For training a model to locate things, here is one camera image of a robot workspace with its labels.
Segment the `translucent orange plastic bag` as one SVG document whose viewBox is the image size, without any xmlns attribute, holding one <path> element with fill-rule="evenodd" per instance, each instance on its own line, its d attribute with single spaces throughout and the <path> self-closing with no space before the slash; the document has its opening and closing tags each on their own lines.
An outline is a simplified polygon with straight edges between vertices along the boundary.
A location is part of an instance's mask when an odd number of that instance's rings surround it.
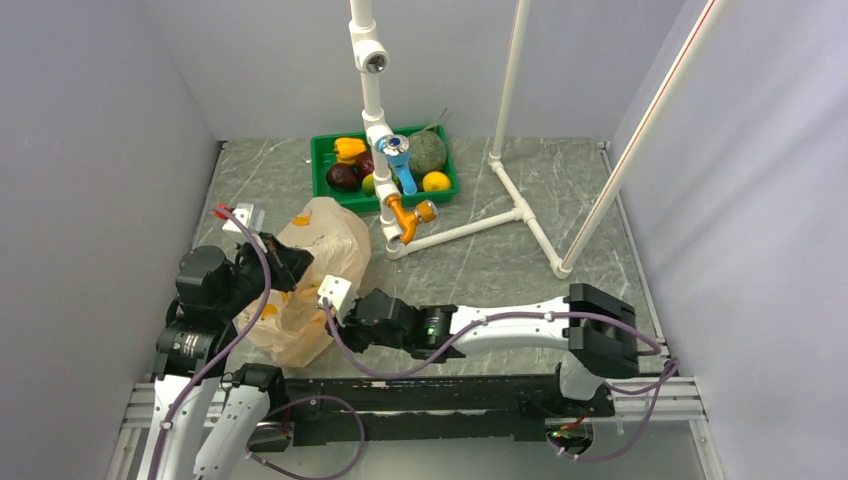
<svg viewBox="0 0 848 480">
<path fill-rule="evenodd" d="M 318 290 L 328 275 L 358 287 L 371 258 L 368 226 L 330 197 L 315 197 L 276 234 L 287 247 L 314 260 L 292 292 L 274 289 L 260 320 L 237 350 L 246 362 L 304 368 L 332 343 L 318 311 Z"/>
</svg>

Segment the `green fake fruit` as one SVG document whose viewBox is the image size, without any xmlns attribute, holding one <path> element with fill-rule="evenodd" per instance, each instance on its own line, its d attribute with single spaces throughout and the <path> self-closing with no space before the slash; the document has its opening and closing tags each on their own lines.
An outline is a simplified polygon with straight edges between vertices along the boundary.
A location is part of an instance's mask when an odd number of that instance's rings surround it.
<svg viewBox="0 0 848 480">
<path fill-rule="evenodd" d="M 368 174 L 361 181 L 361 190 L 362 193 L 368 197 L 372 197 L 376 195 L 376 186 L 374 176 L 372 174 Z"/>
</svg>

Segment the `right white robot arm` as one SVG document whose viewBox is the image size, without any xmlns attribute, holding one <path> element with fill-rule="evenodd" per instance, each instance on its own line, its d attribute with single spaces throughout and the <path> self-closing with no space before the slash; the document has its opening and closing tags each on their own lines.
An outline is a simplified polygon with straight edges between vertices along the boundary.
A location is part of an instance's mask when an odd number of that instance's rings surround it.
<svg viewBox="0 0 848 480">
<path fill-rule="evenodd" d="M 327 330 L 347 358 L 371 346 L 403 351 L 418 365 L 395 373 L 404 378 L 431 364 L 516 348 L 561 352 L 551 401 L 574 415 L 607 380 L 640 371 L 633 308 L 591 285 L 573 284 L 567 295 L 510 307 L 413 306 L 375 289 L 355 300 L 331 304 Z"/>
</svg>

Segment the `dark red fake apple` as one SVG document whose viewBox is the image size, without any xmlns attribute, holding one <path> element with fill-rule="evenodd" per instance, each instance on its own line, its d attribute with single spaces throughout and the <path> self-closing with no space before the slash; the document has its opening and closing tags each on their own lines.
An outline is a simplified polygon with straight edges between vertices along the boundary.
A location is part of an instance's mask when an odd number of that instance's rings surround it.
<svg viewBox="0 0 848 480">
<path fill-rule="evenodd" d="M 331 188 L 343 192 L 355 192 L 361 188 L 356 169 L 343 162 L 337 162 L 327 170 L 325 181 Z"/>
</svg>

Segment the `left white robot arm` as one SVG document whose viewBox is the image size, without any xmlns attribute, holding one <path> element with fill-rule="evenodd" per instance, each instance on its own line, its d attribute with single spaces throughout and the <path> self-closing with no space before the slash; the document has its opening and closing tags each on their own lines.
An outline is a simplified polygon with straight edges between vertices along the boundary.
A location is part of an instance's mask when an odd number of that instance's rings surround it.
<svg viewBox="0 0 848 480">
<path fill-rule="evenodd" d="M 232 350 L 260 320 L 274 291 L 291 292 L 314 261 L 272 234 L 252 234 L 229 259 L 199 246 L 180 260 L 177 296 L 156 340 L 154 407 L 138 476 L 222 479 L 247 440 L 249 419 L 272 420 L 287 406 L 278 367 L 247 365 L 233 379 L 235 413 L 208 438 L 202 429 Z"/>
</svg>

